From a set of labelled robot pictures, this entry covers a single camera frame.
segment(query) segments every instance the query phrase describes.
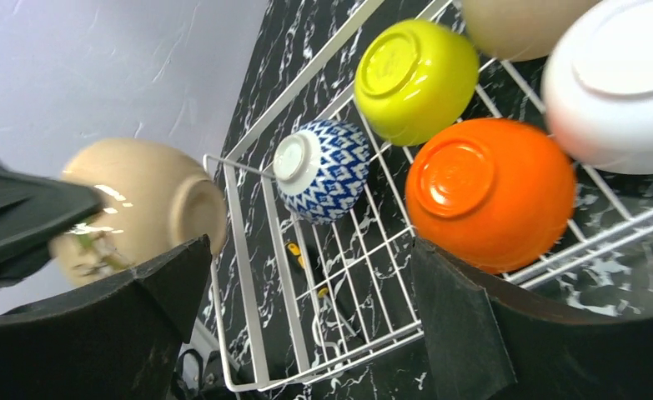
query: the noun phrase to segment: gray wall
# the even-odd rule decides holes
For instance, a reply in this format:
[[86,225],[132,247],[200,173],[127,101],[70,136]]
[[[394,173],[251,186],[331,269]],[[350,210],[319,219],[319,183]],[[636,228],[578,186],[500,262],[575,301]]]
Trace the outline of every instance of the gray wall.
[[[100,138],[218,153],[267,0],[0,0],[0,160],[57,177]],[[71,289],[53,264],[0,313]]]

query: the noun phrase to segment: marble surface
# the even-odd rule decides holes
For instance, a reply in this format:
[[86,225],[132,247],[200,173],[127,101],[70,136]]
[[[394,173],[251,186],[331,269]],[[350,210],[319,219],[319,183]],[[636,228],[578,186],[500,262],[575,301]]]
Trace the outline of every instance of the marble surface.
[[[270,163],[279,140],[301,123],[315,118],[352,81],[359,58],[367,45],[391,24],[416,16],[427,2],[385,0],[269,126],[245,153],[241,162],[258,168]],[[224,144],[224,154],[247,132],[358,5],[359,2],[355,0],[270,1]],[[464,31],[460,12],[455,5],[446,8],[437,20],[457,32]],[[527,89],[539,96],[545,60],[512,64],[512,68],[526,80],[529,87],[521,87],[512,78],[510,65],[498,61],[489,62],[483,56],[481,62],[487,64],[487,67],[480,76],[480,90],[462,117],[513,118],[544,128],[540,104]],[[353,103],[346,104],[336,117],[364,126]],[[373,145],[374,152],[379,152],[381,157],[375,157],[371,163],[368,181],[371,196],[363,196],[358,201],[354,216],[346,217],[333,226],[314,229],[301,224],[310,246],[319,248],[316,246],[318,243],[323,250],[325,262],[319,260],[317,269],[329,275],[337,274],[331,282],[341,312],[360,337],[365,335],[371,339],[381,338],[390,329],[401,328],[413,322],[413,313],[416,315],[417,307],[426,307],[413,304],[410,308],[406,301],[407,298],[414,300],[407,273],[412,231],[409,230],[402,203],[396,201],[404,193],[410,157],[416,154],[417,148],[391,148],[378,140]],[[583,234],[590,237],[622,221],[622,215],[589,173],[578,165],[576,170],[579,184],[574,220]],[[601,173],[600,176],[613,188],[629,213],[637,214],[653,207],[653,177],[622,177],[607,173]],[[220,168],[217,177],[219,184],[224,185],[223,171]],[[283,378],[295,374],[297,369],[289,342],[289,325],[281,295],[283,289],[275,267],[274,250],[265,218],[263,193],[256,175],[239,172],[238,180],[244,231],[248,238],[260,321],[266,338],[270,377]],[[278,210],[284,238],[295,240],[289,214],[281,204]],[[559,252],[578,241],[572,232],[567,232],[550,253]],[[347,269],[350,279],[343,273],[344,265],[349,265]],[[296,293],[304,293],[307,286],[303,275],[295,273],[294,276]],[[226,324],[230,352],[249,371],[249,342],[232,239],[219,259],[219,287],[224,303],[220,312]],[[567,273],[538,291],[572,307],[621,318],[653,314],[653,236],[613,252],[601,260],[588,262],[582,269]],[[203,318],[208,319],[207,325],[213,331],[216,306],[210,298],[203,305]],[[308,349],[313,350],[310,362],[323,361],[324,355],[310,334],[314,310],[308,297],[299,300],[299,309]],[[331,310],[321,307],[318,312],[326,321],[322,326],[322,334],[327,339],[337,338],[338,328]],[[348,341],[349,348],[358,346],[359,340],[362,339]],[[434,398],[430,379],[424,341],[419,340],[378,357],[374,362],[356,367],[341,377],[308,387],[291,385],[268,395],[279,399]]]

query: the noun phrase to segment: bowl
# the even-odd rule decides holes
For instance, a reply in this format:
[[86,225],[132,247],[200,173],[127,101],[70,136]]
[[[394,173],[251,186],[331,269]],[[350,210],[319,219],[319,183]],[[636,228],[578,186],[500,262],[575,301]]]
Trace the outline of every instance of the bowl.
[[507,273],[549,251],[564,233],[575,174],[537,127],[472,119],[422,147],[405,198],[422,238],[488,273]]
[[351,123],[305,123],[277,146],[273,171],[284,205],[312,224],[332,223],[358,200],[368,179],[368,138]]
[[542,97],[572,157],[653,173],[653,0],[606,0],[575,22],[547,62]]
[[384,140],[425,143],[464,112],[479,66],[473,45],[447,27],[399,22],[366,49],[355,73],[355,102]]
[[577,18],[600,0],[462,0],[466,32],[493,58],[527,61],[550,54]]
[[140,139],[104,139],[81,150],[61,180],[97,189],[105,205],[102,213],[49,245],[77,287],[204,234],[214,256],[225,244],[223,191],[198,162],[175,148]]

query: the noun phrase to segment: beige bowl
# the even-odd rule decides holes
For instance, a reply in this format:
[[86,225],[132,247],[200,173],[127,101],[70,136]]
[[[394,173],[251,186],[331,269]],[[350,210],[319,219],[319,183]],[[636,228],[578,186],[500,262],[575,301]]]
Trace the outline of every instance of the beige bowl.
[[466,32],[481,52],[526,61],[552,52],[577,18],[600,0],[462,0]]
[[102,213],[50,244],[76,286],[144,263],[204,234],[210,237],[214,256],[225,244],[223,191],[195,160],[172,147],[104,139],[77,154],[61,180],[95,187],[105,202]]

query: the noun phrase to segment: blue and white bowl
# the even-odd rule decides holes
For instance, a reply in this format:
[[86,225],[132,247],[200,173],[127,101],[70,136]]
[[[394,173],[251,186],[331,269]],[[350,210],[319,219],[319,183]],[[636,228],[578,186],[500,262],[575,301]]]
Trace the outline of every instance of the blue and white bowl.
[[277,146],[273,170],[279,196],[310,223],[332,223],[363,192],[369,160],[368,138],[355,125],[306,123]]

